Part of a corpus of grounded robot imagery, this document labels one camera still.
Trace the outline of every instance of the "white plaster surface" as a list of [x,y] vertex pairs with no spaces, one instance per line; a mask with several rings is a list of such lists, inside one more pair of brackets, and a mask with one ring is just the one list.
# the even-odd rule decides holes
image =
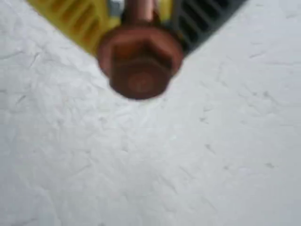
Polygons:
[[137,103],[0,0],[0,226],[298,226],[300,159],[299,0],[250,0]]

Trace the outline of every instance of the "yellow plastic part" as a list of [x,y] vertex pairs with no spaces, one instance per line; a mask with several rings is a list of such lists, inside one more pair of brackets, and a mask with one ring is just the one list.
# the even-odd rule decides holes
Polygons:
[[[120,24],[110,17],[107,0],[27,0],[43,17],[67,37],[95,56],[101,37]],[[162,22],[172,14],[173,0],[159,0]]]

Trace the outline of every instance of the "stucco texture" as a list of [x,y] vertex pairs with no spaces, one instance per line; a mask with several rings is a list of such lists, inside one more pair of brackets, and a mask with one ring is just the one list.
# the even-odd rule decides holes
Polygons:
[[299,0],[250,0],[133,102],[0,0],[0,226],[301,225],[300,40]]

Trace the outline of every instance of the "white textured surface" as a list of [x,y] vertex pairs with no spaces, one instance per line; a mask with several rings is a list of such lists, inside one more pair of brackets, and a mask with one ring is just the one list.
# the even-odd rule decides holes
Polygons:
[[0,226],[300,225],[300,12],[251,0],[168,93],[133,103],[0,0]]

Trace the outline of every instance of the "copper bolt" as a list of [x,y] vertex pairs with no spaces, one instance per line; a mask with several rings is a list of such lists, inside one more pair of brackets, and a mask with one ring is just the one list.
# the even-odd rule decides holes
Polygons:
[[130,99],[162,94],[183,60],[179,41],[156,26],[155,0],[126,0],[124,23],[108,32],[97,52],[112,88]]

